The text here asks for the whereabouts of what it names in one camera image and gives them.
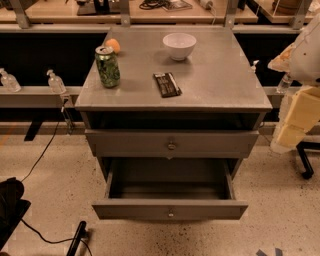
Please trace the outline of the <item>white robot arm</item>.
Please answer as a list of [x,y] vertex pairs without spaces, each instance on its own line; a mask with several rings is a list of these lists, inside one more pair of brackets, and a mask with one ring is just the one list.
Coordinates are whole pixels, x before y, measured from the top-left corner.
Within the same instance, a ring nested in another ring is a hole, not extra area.
[[287,89],[281,101],[271,150],[282,154],[293,150],[320,120],[320,14],[268,67],[300,84]]

